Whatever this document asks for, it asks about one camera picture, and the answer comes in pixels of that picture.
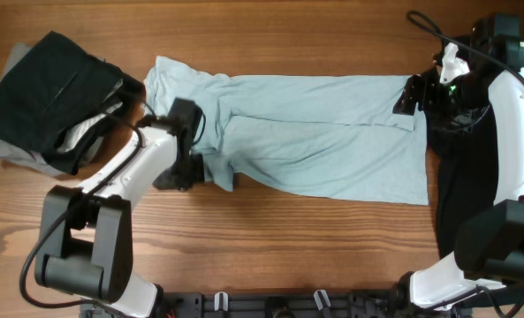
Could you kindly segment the light blue t-shirt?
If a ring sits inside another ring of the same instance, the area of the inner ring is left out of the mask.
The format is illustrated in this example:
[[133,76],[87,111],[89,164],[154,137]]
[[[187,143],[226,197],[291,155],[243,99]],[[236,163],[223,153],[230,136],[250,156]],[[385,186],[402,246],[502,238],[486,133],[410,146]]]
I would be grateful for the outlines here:
[[158,57],[145,78],[151,112],[186,99],[204,112],[194,151],[225,191],[238,173],[272,188],[350,201],[425,205],[427,125],[398,115],[404,75],[210,74]]

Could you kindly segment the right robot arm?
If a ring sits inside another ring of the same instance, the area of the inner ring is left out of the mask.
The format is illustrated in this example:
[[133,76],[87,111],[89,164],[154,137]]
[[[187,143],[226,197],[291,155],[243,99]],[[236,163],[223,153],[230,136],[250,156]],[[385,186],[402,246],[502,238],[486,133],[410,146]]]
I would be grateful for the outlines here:
[[395,317],[461,316],[469,308],[524,305],[524,67],[470,72],[442,85],[411,77],[395,111],[423,111],[442,158],[440,259],[403,275],[369,302]]

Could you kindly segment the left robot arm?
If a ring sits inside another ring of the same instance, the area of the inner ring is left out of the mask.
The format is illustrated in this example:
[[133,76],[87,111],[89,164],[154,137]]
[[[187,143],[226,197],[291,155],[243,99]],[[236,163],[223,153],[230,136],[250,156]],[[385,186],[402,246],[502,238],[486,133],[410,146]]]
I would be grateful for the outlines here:
[[201,139],[194,126],[153,123],[95,175],[76,187],[57,185],[42,207],[40,236],[22,268],[41,287],[77,296],[75,306],[119,317],[164,317],[163,289],[133,269],[133,208],[165,171],[176,189],[199,182],[191,152]]

